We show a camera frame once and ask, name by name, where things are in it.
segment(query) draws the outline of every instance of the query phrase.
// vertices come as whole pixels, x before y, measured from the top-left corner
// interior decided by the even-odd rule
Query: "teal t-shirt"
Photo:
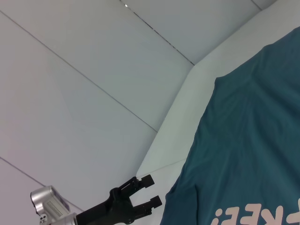
[[[297,28],[216,79],[161,225],[300,224],[299,199]]]

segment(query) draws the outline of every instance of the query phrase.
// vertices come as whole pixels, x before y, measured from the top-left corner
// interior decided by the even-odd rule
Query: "fabric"
[[[300,223],[299,211],[297,28],[216,79],[161,225]]]

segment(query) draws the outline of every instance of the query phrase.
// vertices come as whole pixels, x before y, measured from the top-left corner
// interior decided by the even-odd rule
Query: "t-shirt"
[[[216,79],[161,225],[292,223],[300,223],[300,28]]]

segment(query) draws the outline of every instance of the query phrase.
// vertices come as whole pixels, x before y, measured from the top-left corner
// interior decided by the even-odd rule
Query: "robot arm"
[[[136,219],[152,214],[152,208],[162,205],[159,196],[135,207],[130,201],[131,195],[153,184],[150,175],[141,180],[133,177],[122,186],[112,189],[105,202],[78,215],[70,214],[68,204],[52,186],[33,191],[30,196],[36,213],[40,216],[40,225],[131,224]]]

